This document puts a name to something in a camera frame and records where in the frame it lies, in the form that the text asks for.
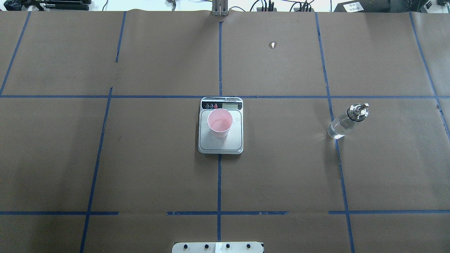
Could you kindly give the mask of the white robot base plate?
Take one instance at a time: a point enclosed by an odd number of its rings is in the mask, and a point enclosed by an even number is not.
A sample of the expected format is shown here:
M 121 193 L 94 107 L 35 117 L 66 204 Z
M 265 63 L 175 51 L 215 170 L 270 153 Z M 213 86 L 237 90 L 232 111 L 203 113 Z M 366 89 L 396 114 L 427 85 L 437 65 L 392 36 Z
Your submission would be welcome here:
M 172 253 L 264 253 L 264 244 L 256 241 L 238 242 L 180 242 Z

